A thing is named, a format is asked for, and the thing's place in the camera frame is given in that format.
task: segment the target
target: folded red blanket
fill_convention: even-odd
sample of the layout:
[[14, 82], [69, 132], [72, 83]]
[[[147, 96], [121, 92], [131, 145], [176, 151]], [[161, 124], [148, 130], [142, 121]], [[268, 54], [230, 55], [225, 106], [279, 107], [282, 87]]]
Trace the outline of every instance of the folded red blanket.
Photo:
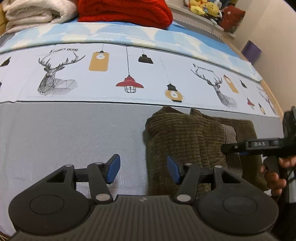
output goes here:
[[130, 22], [167, 28], [173, 15], [164, 0], [78, 0], [79, 22]]

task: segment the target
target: finger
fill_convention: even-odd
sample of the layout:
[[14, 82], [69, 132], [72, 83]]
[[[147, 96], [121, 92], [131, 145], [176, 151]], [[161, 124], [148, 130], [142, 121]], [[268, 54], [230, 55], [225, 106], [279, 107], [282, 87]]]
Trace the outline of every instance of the finger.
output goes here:
[[271, 190], [271, 195], [272, 196], [280, 196], [282, 192], [282, 189], [272, 189]]
[[278, 181], [279, 180], [279, 175], [276, 172], [270, 172], [267, 171], [264, 175], [264, 178], [266, 181], [271, 182], [271, 181]]
[[279, 158], [279, 165], [283, 168], [295, 167], [296, 156], [289, 156], [287, 158]]
[[265, 165], [262, 165], [262, 166], [260, 167], [260, 172], [261, 172], [261, 173], [265, 173], [266, 170], [267, 170], [267, 168], [266, 168]]
[[280, 179], [277, 181], [271, 181], [271, 182], [267, 182], [267, 187], [272, 189], [281, 189], [284, 188], [287, 185], [287, 182], [285, 179]]

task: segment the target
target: yellow tag lamp print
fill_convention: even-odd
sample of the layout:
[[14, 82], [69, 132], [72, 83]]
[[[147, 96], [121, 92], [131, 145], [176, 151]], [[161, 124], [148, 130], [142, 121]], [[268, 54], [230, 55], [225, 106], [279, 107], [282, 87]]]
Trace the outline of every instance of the yellow tag lamp print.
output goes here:
[[168, 89], [165, 91], [165, 96], [174, 102], [182, 102], [184, 96], [171, 83], [167, 85]]

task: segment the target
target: cream blanket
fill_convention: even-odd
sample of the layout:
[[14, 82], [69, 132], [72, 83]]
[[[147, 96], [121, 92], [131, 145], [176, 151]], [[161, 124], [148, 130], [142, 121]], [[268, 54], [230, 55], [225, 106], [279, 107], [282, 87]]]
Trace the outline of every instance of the cream blanket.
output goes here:
[[63, 23], [77, 15], [77, 0], [4, 0], [7, 33], [48, 23]]

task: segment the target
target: silver screw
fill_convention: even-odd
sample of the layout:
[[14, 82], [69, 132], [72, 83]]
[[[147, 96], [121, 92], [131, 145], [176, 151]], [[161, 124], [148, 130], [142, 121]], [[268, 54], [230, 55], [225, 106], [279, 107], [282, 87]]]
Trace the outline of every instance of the silver screw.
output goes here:
[[177, 200], [180, 202], [188, 202], [191, 200], [191, 197], [189, 195], [186, 194], [180, 194], [177, 196]]
[[101, 193], [96, 195], [96, 200], [104, 202], [104, 201], [108, 201], [110, 199], [110, 196], [106, 193]]

